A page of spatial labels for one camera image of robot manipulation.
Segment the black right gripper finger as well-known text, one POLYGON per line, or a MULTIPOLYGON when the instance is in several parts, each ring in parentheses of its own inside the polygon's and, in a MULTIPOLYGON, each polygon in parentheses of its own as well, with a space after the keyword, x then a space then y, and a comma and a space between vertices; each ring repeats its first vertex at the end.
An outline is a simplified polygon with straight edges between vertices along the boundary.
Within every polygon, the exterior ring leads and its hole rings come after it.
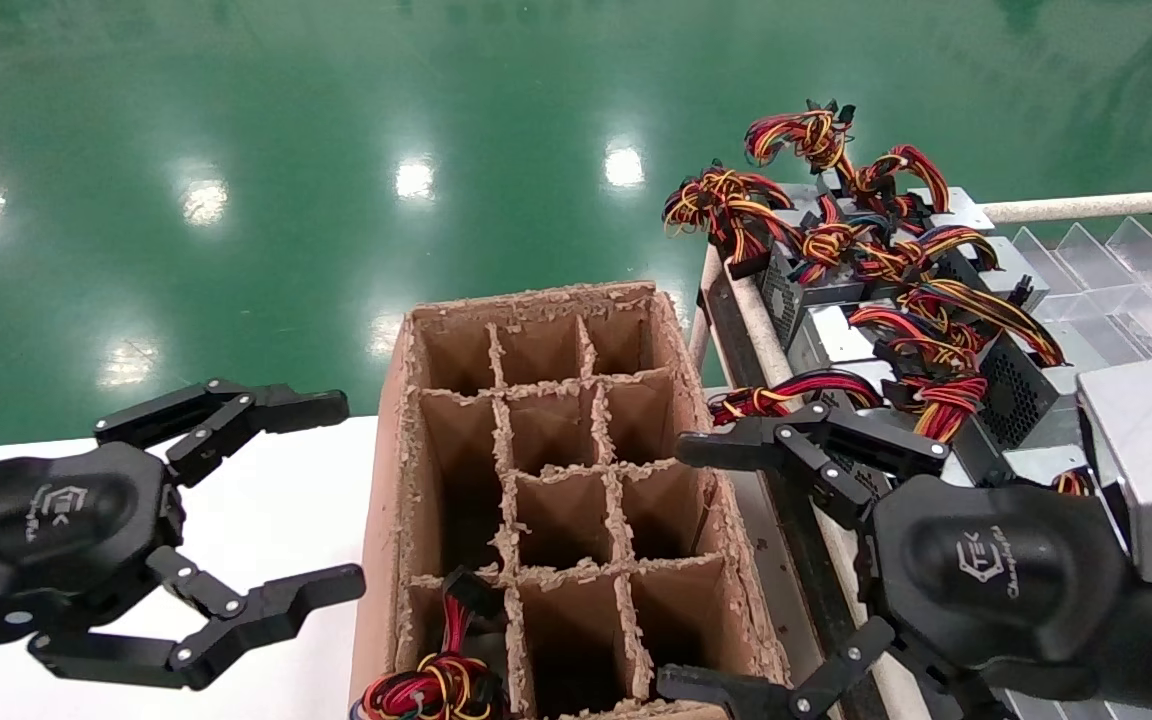
POLYGON ((982 670, 1011 655, 1007 626, 975 626, 958 641, 927 644, 910 626, 870 617, 801 685, 788 688, 755 676, 718 673, 704 667, 664 665, 655 688, 667 700, 700 702, 723 708, 730 719, 823 719, 850 689, 867 676, 884 653, 895 650, 901 664, 935 680, 955 698, 965 719, 1010 719, 1005 703, 984 682, 982 670))
POLYGON ((867 530, 882 492, 838 464, 838 457, 908 480, 940 473, 948 446, 817 402, 785 416, 744 416, 718 432, 685 430, 676 439, 676 457, 691 468, 764 471, 797 482, 838 525, 867 530))

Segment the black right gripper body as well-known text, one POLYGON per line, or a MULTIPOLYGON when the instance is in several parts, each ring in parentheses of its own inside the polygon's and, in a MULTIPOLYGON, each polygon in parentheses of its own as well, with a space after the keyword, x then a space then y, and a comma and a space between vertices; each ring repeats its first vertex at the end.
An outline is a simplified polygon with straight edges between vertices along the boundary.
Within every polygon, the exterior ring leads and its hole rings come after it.
POLYGON ((1097 692, 1096 646, 1134 570, 1096 498, 918 477, 878 500, 865 529, 865 598, 938 682, 1097 692))

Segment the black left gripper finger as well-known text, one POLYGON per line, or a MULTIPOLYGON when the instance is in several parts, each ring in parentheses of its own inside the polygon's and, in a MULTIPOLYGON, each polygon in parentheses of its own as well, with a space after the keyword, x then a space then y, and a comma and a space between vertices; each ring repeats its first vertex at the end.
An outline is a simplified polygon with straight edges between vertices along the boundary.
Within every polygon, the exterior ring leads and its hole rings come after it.
POLYGON ((358 600, 366 591, 361 564, 294 575, 237 594, 170 547, 146 560, 162 588, 206 624, 182 641, 101 632, 47 632, 29 655, 58 679, 202 691, 244 653, 297 637, 312 611, 358 600))
POLYGON ((348 418, 339 389, 305 395, 287 384, 248 387, 217 378, 109 414, 96 420, 93 437, 141 450, 175 438, 166 473, 175 486, 195 487, 256 435, 334 427, 348 418))

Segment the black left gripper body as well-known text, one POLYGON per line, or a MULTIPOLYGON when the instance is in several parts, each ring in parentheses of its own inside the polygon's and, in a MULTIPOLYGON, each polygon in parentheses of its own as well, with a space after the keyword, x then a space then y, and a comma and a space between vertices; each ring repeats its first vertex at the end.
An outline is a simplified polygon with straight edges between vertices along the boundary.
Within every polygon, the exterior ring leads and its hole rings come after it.
POLYGON ((160 458, 124 444, 0 460, 0 644, 122 617, 157 588, 147 556, 183 541, 160 458))

